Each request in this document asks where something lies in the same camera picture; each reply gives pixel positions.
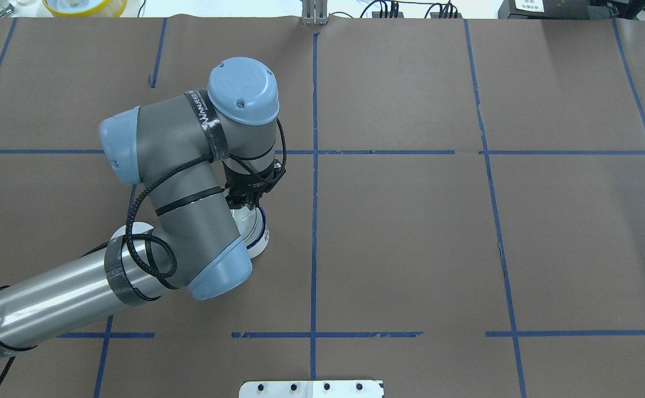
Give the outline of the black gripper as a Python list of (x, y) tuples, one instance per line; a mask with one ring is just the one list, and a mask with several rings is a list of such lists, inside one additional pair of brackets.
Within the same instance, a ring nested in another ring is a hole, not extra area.
[(266, 169), (256, 172), (239, 157), (223, 164), (227, 190), (226, 202), (232, 211), (259, 206), (262, 196), (271, 192), (285, 174), (285, 159), (274, 159)]

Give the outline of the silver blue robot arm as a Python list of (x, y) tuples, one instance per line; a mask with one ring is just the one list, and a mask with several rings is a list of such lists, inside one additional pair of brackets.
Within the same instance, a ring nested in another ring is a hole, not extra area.
[(274, 71), (246, 56), (206, 86), (102, 121), (113, 173), (140, 191), (121, 233), (95, 251), (0, 287), (0, 362), (184, 288), (223, 295), (252, 273), (232, 211), (256, 210), (287, 170)]

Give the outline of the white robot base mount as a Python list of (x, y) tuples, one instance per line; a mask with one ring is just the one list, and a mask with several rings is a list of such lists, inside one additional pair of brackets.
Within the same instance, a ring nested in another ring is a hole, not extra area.
[(239, 397), (384, 397), (377, 380), (271, 380), (243, 383)]

